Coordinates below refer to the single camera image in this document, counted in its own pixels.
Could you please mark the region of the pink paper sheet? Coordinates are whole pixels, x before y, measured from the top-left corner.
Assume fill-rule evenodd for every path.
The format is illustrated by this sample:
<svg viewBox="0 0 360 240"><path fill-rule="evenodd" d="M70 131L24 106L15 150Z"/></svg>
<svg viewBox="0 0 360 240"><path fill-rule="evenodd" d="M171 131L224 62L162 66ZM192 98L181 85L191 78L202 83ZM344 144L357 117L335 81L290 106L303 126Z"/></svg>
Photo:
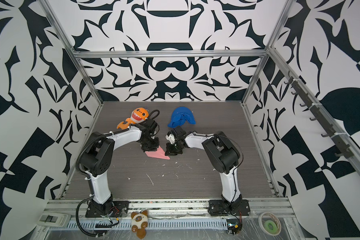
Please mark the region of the pink paper sheet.
<svg viewBox="0 0 360 240"><path fill-rule="evenodd" d="M165 155L165 151L159 146L156 151L146 151L146 155L150 158L169 160L170 157Z"/></svg>

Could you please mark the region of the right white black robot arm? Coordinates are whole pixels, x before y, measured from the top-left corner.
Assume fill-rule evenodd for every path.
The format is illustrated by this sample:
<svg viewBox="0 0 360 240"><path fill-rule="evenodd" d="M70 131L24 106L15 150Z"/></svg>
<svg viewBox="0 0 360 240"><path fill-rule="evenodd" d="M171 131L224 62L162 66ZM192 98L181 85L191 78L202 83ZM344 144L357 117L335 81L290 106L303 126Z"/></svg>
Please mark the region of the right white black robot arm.
<svg viewBox="0 0 360 240"><path fill-rule="evenodd" d="M211 216L248 216L250 206L244 200L238 185L239 158L242 154L223 132L199 134L185 132L181 127L170 130L166 135L167 156L177 156L186 148L204 150L214 169L220 174L222 183L221 200L210 200L208 212Z"/></svg>

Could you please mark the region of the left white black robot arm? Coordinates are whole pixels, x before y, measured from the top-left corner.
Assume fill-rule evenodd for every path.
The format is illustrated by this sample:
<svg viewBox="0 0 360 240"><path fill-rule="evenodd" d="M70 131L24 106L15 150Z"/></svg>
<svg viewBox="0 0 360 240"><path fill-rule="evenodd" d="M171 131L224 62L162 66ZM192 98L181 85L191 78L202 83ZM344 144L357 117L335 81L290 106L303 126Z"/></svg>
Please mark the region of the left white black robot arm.
<svg viewBox="0 0 360 240"><path fill-rule="evenodd" d="M155 120L147 119L132 124L124 130L101 134L93 132L82 148L76 161L76 171L86 177L90 186L90 199L86 217L104 217L113 212L115 204L109 189L108 169L116 149L137 142L143 152L155 152L159 148L156 136L160 127Z"/></svg>

